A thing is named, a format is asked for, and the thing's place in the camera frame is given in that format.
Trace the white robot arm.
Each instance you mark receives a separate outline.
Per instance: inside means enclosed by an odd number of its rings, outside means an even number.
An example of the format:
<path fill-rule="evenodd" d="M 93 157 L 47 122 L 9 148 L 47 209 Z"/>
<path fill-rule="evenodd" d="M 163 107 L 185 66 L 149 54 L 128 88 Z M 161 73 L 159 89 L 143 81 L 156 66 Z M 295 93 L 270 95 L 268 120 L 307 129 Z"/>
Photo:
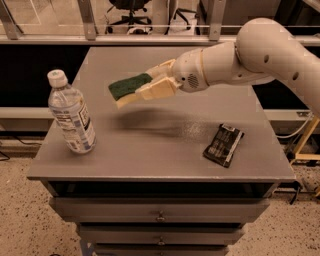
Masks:
<path fill-rule="evenodd" d="M 169 97 L 177 90 L 193 93 L 271 77 L 320 114 L 320 59 L 282 25 L 266 18 L 247 22 L 233 42 L 185 52 L 147 74 L 152 80 L 136 90 L 145 100 Z"/>

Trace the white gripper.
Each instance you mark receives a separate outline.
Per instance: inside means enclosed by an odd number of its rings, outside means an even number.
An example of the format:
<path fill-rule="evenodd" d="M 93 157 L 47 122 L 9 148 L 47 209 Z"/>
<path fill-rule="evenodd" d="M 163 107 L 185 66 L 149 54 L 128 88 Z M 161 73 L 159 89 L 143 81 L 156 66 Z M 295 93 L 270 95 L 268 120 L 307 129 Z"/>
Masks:
<path fill-rule="evenodd" d="M 174 96 L 180 89 L 187 93 L 203 91 L 208 88 L 202 71 L 202 50 L 200 48 L 180 55 L 176 60 L 170 59 L 149 68 L 146 73 L 152 78 L 169 76 L 156 82 L 150 82 L 135 91 L 143 100 L 160 99 Z"/>

